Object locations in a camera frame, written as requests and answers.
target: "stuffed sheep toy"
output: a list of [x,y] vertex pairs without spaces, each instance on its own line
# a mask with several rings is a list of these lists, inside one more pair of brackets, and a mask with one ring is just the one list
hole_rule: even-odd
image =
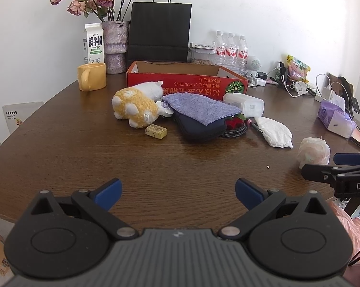
[[163,96],[162,81],[146,82],[123,88],[112,98],[115,117],[128,119],[133,128],[143,128],[155,122],[165,109],[155,102]]

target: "wooden table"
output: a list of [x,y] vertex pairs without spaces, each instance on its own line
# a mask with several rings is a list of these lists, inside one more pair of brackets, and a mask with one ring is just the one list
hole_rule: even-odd
[[105,89],[89,93],[74,82],[6,140],[0,147],[0,217],[17,220],[42,189],[70,195],[118,177],[123,195],[111,212],[135,228],[217,230],[245,211],[235,197],[239,177],[289,195],[312,189],[333,195],[329,185],[302,178],[296,156],[303,138],[322,137],[332,156],[359,152],[326,130],[316,118],[319,102],[313,97],[291,98],[272,85],[249,88],[248,94],[264,100],[265,117],[290,129],[293,149],[272,148],[252,129],[238,139],[190,144],[164,118],[156,123],[168,135],[158,140],[115,119],[111,99],[125,85],[125,74],[108,76]]

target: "red cardboard box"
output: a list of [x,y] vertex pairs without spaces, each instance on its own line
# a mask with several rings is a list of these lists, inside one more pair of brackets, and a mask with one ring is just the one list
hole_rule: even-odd
[[249,84],[221,66],[134,61],[127,71],[127,86],[150,81],[163,81],[164,95],[193,93],[215,100],[222,100],[225,93],[245,94]]

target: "black paper bag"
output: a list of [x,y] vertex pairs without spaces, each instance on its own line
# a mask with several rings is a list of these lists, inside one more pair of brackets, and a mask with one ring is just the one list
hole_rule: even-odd
[[135,60],[187,62],[192,4],[133,2],[128,65]]

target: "small yellow box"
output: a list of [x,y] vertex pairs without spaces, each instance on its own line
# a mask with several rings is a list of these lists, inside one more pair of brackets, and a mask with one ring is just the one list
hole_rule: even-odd
[[164,127],[152,124],[149,125],[146,129],[145,129],[145,134],[158,138],[158,139],[163,139],[168,133],[168,130]]

